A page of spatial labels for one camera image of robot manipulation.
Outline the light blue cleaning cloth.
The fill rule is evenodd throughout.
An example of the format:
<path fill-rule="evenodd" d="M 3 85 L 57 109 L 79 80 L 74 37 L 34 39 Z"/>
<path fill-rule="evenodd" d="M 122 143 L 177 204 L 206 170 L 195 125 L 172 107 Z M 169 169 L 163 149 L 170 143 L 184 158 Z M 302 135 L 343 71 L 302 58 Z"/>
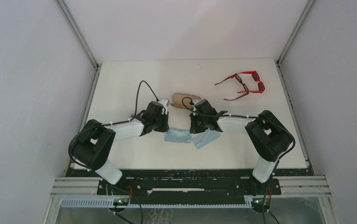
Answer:
<path fill-rule="evenodd" d="M 171 143 L 191 143 L 192 135 L 189 130 L 171 128 L 164 133 L 164 140 Z"/>

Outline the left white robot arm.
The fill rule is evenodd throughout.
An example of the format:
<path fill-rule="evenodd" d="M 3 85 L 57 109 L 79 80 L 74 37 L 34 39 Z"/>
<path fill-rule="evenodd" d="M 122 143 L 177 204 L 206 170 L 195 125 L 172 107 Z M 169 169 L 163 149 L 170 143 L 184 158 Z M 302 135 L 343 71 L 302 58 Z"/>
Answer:
<path fill-rule="evenodd" d="M 168 125 L 168 99 L 152 101 L 147 108 L 126 121 L 102 124 L 89 120 L 84 128 L 73 137 L 68 146 L 70 159 L 102 179 L 115 185 L 122 172 L 109 160 L 115 141 L 140 137 L 153 131 L 165 133 Z"/>

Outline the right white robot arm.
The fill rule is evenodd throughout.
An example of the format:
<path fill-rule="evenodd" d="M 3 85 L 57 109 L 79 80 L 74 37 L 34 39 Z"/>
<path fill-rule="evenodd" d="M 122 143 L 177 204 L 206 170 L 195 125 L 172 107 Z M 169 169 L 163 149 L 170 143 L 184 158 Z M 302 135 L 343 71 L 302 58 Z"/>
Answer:
<path fill-rule="evenodd" d="M 251 181 L 267 183 L 283 156 L 295 147 L 294 136 L 269 111 L 257 116 L 232 115 L 227 111 L 216 111 L 206 100 L 189 100 L 185 106 L 190 113 L 190 133 L 199 134 L 206 130 L 247 134 L 259 157 L 252 171 Z"/>

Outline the brown striped glasses case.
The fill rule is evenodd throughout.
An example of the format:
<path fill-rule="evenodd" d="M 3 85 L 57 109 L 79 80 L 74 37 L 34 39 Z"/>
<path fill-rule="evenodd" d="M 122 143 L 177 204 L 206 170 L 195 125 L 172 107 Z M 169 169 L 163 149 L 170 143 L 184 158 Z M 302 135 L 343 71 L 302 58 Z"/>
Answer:
<path fill-rule="evenodd" d="M 201 97 L 190 94 L 174 93 L 170 105 L 179 109 L 185 109 L 186 107 L 190 109 L 189 102 L 193 99 L 201 100 Z"/>

